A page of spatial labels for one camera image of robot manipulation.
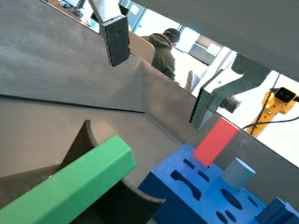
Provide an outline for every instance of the metal wall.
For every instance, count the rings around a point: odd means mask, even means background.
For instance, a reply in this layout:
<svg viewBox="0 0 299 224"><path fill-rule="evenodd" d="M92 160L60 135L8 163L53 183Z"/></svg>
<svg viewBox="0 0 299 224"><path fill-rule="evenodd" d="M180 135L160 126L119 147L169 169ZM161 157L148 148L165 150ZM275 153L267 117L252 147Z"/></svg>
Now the metal wall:
<svg viewBox="0 0 299 224"><path fill-rule="evenodd" d="M104 39L41 1L1 1L0 21L0 95L145 111L137 57L109 66Z"/></svg>

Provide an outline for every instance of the gray floor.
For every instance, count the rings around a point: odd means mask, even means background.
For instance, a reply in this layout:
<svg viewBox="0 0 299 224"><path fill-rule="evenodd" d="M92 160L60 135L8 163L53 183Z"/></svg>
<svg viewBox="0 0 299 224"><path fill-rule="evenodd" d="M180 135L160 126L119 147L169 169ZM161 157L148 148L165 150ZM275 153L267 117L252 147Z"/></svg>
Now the gray floor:
<svg viewBox="0 0 299 224"><path fill-rule="evenodd" d="M144 113L0 98L0 177L61 162L85 119L100 144L119 135L131 146L137 186L181 144Z"/></svg>

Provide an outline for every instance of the blue foam insert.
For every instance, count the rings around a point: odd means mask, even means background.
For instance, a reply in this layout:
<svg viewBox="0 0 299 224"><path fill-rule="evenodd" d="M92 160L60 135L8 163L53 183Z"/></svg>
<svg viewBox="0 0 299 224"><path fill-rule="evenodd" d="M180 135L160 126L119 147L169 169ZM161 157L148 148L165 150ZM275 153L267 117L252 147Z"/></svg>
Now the blue foam insert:
<svg viewBox="0 0 299 224"><path fill-rule="evenodd" d="M257 215L256 221L259 224L299 224L299 213L287 202L275 198Z"/></svg>
<svg viewBox="0 0 299 224"><path fill-rule="evenodd" d="M236 191L220 178L223 170L192 157L185 144L148 173L140 190L165 202L153 218L160 224L249 223L265 204L243 187Z"/></svg>

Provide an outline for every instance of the metal sheet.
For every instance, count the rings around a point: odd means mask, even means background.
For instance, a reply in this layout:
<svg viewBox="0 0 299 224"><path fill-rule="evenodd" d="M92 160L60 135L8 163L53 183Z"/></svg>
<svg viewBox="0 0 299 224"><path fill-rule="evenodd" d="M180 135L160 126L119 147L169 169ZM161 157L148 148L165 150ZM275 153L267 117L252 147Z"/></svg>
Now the metal sheet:
<svg viewBox="0 0 299 224"><path fill-rule="evenodd" d="M108 64L103 38L38 1L0 3L0 95L145 111L141 60Z"/></svg>
<svg viewBox="0 0 299 224"><path fill-rule="evenodd" d="M135 2L299 81L296 0Z"/></svg>

